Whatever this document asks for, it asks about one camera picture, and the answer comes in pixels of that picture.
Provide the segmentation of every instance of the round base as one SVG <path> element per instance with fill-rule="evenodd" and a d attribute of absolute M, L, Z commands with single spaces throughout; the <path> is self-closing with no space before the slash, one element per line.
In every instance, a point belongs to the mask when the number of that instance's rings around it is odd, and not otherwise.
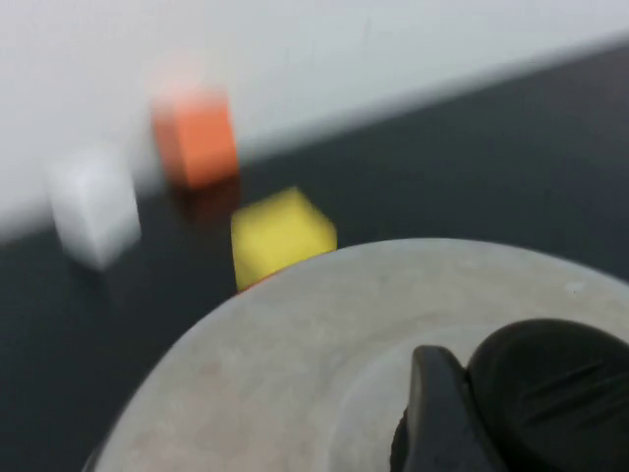
<path fill-rule="evenodd" d="M 497 328 L 560 318 L 629 339 L 629 290 L 533 252 L 453 240 L 349 248 L 238 295 L 180 339 L 96 470 L 387 472 L 411 352 L 462 363 Z"/>

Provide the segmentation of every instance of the dark floor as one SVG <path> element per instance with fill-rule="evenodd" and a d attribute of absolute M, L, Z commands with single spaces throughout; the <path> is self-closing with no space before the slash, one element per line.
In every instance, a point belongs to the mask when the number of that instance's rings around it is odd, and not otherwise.
<path fill-rule="evenodd" d="M 299 186 L 339 246 L 408 237 L 534 248 L 629 279 L 629 45 L 243 169 L 243 202 Z M 0 470 L 79 471 L 164 351 L 235 293 L 228 218 L 141 203 L 101 277 L 54 231 L 0 250 Z"/>

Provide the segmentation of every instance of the cube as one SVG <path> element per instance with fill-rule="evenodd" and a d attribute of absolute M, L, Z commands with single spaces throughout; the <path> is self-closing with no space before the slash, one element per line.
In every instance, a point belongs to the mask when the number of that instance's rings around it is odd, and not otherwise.
<path fill-rule="evenodd" d="M 238 175 L 229 103 L 222 93 L 188 92 L 156 103 L 153 133 L 167 178 L 198 189 Z"/>
<path fill-rule="evenodd" d="M 297 189 L 238 210 L 231 231 L 239 290 L 336 249 L 334 225 Z"/>
<path fill-rule="evenodd" d="M 108 147 L 79 152 L 50 172 L 50 202 L 64 252 L 107 268 L 140 238 L 133 179 Z"/>

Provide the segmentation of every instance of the white wall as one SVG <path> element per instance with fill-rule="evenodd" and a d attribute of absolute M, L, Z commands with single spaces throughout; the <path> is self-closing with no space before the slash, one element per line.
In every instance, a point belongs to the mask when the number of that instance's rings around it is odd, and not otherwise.
<path fill-rule="evenodd" d="M 45 215 L 45 165 L 99 140 L 153 180 L 167 71 L 227 85 L 246 162 L 628 29 L 626 0 L 6 0 L 0 234 Z"/>

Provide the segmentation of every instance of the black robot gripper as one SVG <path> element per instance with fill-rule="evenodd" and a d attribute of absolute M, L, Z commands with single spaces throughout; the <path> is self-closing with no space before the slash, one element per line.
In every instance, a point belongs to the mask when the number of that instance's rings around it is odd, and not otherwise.
<path fill-rule="evenodd" d="M 467 369 L 413 353 L 391 472 L 629 471 L 629 345 L 558 320 L 510 324 Z"/>

